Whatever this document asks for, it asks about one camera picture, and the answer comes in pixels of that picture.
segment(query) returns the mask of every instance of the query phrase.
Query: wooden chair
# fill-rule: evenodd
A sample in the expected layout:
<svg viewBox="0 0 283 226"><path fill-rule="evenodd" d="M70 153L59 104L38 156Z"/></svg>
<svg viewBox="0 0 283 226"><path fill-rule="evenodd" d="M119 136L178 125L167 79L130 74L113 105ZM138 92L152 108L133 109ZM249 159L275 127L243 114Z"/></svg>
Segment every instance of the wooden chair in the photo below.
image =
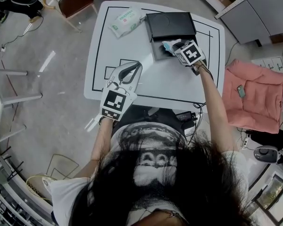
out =
<svg viewBox="0 0 283 226"><path fill-rule="evenodd" d="M93 4L93 0L55 0L58 3L59 10L56 9L56 6L50 6L46 3L46 0L43 0L43 5L45 8L58 11L64 20L69 23L75 30L82 32L76 26L74 26L69 19L79 14L89 6L92 6L95 13L98 14L96 7Z"/></svg>

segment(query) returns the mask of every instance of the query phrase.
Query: gray concrete floor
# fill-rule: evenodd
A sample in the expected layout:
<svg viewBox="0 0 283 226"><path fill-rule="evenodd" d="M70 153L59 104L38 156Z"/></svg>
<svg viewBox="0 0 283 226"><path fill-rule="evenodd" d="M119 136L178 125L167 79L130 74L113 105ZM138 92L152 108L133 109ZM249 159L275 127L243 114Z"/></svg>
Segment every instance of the gray concrete floor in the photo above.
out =
<svg viewBox="0 0 283 226"><path fill-rule="evenodd" d="M103 1L95 0L96 7L99 8ZM216 12L204 0L127 1L169 6L223 24L221 20L215 20ZM29 71L26 77L10 77L17 94L39 91L43 94L42 99L20 103L13 122L16 105L6 109L1 122L1 134L9 131L11 124L12 129L23 123L27 126L26 131L9 140L13 161L24 161L22 173L25 177L46 173L54 153L65 155L79 163L80 168L83 167L89 160L97 134L96 129L87 133L84 126L98 113L100 102L87 100L83 96L85 69L96 15L90 8L72 19L82 29L82 33L77 33L55 11L44 10L43 17L40 28L6 45L6 51L0 53L0 68L4 65L6 69ZM41 21L35 22L29 30L39 26ZM0 45L13 40L17 35L23 35L28 26L27 16L10 13L1 26ZM227 60L237 41L226 27L225 41ZM252 46L237 44L230 62L234 58L249 61ZM50 54L53 57L48 66L42 73L39 72ZM14 95L6 76L0 77L0 92L4 96ZM0 143L0 150L4 150L7 143Z"/></svg>

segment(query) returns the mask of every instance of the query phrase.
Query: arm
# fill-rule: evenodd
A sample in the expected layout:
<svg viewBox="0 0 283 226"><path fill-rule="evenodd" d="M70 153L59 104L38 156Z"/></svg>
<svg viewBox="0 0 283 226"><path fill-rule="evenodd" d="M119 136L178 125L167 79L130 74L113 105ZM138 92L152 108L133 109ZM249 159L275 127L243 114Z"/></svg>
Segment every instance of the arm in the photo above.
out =
<svg viewBox="0 0 283 226"><path fill-rule="evenodd" d="M113 120L106 117L102 119L90 161L78 174L74 176L74 178L89 178L94 173L101 156L106 155L110 151L112 125Z"/></svg>
<svg viewBox="0 0 283 226"><path fill-rule="evenodd" d="M199 71L207 103L211 140L217 144L220 152L238 151L219 91L203 66L199 67Z"/></svg>

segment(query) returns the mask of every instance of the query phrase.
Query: t-shirt sleeve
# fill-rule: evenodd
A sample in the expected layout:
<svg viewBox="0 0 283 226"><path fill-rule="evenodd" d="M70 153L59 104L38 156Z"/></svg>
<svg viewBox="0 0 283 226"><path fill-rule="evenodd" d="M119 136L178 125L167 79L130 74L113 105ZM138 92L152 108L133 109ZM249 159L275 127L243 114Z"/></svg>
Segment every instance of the t-shirt sleeve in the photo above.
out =
<svg viewBox="0 0 283 226"><path fill-rule="evenodd" d="M242 206L246 205L248 191L249 191L249 168L247 166L246 158L241 152L237 151L228 151L224 152L223 155L225 156L228 162L231 162L233 165L233 169L236 172L237 179L239 181L239 190L241 193L242 198Z"/></svg>
<svg viewBox="0 0 283 226"><path fill-rule="evenodd" d="M59 226L68 226L73 204L90 178L58 180L50 184L53 213Z"/></svg>

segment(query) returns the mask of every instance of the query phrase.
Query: black hair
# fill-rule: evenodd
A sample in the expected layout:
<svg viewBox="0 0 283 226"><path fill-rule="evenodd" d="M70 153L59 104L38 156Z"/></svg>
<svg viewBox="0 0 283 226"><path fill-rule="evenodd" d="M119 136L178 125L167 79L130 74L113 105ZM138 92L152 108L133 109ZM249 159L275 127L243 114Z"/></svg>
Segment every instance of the black hair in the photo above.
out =
<svg viewBox="0 0 283 226"><path fill-rule="evenodd" d="M133 179L141 137L131 139L125 133L128 131L124 130L119 140L122 150L109 163L100 161L94 180L77 196L69 226L125 226L134 204L148 193L137 187ZM169 146L176 148L177 170L173 179L166 171L160 187L189 225L256 224L241 203L244 195L239 190L233 159L226 160L205 135L196 136L189 147L181 139Z"/></svg>

